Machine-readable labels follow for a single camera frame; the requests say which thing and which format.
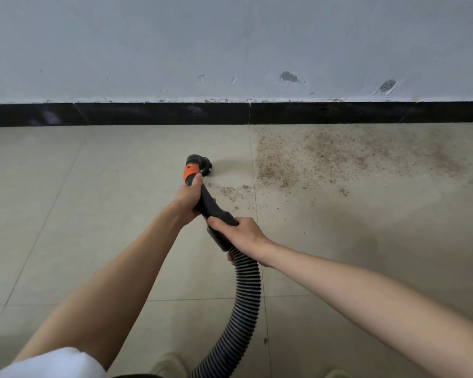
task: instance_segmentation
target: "white shoe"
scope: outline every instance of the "white shoe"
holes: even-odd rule
[[[324,378],[352,378],[346,371],[334,369],[328,373]]]
[[[160,357],[151,370],[151,374],[163,378],[187,378],[188,371],[181,359],[175,353],[168,353]]]

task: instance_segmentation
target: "black baseboard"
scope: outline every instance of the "black baseboard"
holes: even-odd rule
[[[473,122],[473,102],[41,103],[0,105],[0,127]]]

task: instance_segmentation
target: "person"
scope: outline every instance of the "person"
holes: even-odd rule
[[[192,186],[182,186],[135,241],[52,312],[0,378],[104,378],[177,235],[198,215],[202,183],[198,174]],[[473,321],[379,273],[299,253],[267,238],[253,219],[236,219],[237,227],[214,217],[208,224],[430,374],[473,378]],[[187,376],[173,354],[153,373]]]

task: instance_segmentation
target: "dust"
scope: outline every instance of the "dust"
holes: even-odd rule
[[[456,159],[455,142],[433,124],[309,125],[258,130],[257,182],[261,186],[311,190],[338,186],[374,173],[413,177],[456,177],[466,159]]]
[[[207,183],[206,186],[215,198],[223,196],[228,199],[232,209],[252,209],[255,205],[254,189],[249,185],[229,187]]]

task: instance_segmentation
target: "gray wall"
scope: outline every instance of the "gray wall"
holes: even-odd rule
[[[473,0],[0,0],[0,103],[333,99],[473,100]]]

